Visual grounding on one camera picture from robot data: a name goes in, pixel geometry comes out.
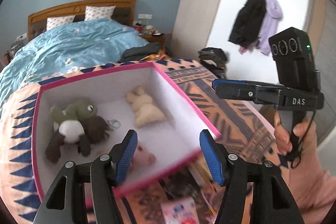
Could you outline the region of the right hand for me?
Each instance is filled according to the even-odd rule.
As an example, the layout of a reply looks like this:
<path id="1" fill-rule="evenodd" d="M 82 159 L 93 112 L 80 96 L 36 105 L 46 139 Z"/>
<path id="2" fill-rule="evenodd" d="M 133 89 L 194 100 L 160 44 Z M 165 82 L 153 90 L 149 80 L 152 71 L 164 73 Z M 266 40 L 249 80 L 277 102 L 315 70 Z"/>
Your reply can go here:
<path id="1" fill-rule="evenodd" d="M 316 124 L 312 120 L 313 117 L 306 116 L 302 122 L 294 127 L 293 133 L 295 136 L 301 138 L 301 156 L 292 164 L 294 170 L 299 170 L 304 165 L 308 168 L 314 165 L 312 160 L 317 152 L 317 136 Z M 276 138 L 277 148 L 282 155 L 287 155 L 293 149 L 290 141 L 290 133 L 283 128 L 279 112 L 274 115 L 274 136 Z"/>

